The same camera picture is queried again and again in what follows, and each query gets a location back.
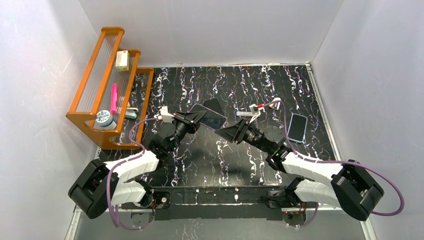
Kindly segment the purple phone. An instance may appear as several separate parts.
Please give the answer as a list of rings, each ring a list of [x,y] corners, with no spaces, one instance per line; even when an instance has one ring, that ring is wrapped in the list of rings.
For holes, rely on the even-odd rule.
[[[227,122],[227,118],[224,115],[198,103],[192,106],[189,110],[190,113],[199,111],[206,112],[201,119],[200,124],[211,130],[221,129]]]

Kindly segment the black phone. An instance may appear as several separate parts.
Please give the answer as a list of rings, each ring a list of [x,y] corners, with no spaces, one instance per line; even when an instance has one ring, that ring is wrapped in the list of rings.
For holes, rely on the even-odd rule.
[[[203,103],[203,106],[214,111],[214,112],[216,112],[216,113],[218,113],[218,114],[221,114],[221,115],[224,114],[224,111],[223,111],[219,101],[216,98],[211,98],[209,100],[206,100]]]

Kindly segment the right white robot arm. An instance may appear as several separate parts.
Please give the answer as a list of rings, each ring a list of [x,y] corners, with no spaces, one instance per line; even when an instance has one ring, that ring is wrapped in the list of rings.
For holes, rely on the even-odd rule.
[[[265,161],[273,170],[296,176],[282,192],[268,194],[265,198],[269,201],[291,206],[322,203],[365,221],[385,194],[377,181],[354,160],[333,164],[328,160],[302,159],[285,144],[285,135],[276,126],[261,131],[243,118],[215,133],[232,143],[248,143],[267,154]]]

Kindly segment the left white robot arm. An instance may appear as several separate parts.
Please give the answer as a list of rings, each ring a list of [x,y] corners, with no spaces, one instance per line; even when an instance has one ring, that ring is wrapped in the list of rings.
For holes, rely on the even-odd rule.
[[[151,173],[165,165],[167,157],[181,144],[187,134],[199,129],[207,111],[169,113],[161,107],[155,121],[162,124],[148,146],[140,144],[141,151],[128,157],[102,162],[90,161],[68,191],[68,197],[90,219],[109,210],[118,220],[117,207],[126,203],[150,205],[152,188],[135,177]]]

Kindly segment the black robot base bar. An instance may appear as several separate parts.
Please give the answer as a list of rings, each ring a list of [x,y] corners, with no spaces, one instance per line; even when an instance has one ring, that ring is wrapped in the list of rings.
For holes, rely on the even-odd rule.
[[[155,208],[159,221],[179,219],[266,219],[306,222],[311,203],[291,205],[283,199],[280,186],[157,187],[141,203],[125,203],[125,210]]]

